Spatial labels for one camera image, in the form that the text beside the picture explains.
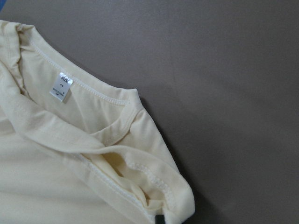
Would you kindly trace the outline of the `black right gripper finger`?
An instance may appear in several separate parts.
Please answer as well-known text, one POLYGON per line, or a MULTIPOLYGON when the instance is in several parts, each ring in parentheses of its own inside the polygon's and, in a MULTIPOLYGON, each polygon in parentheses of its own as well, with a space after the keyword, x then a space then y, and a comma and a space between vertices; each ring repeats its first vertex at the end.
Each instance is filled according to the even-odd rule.
POLYGON ((155 224, 166 224, 164 215, 156 215, 155 224))

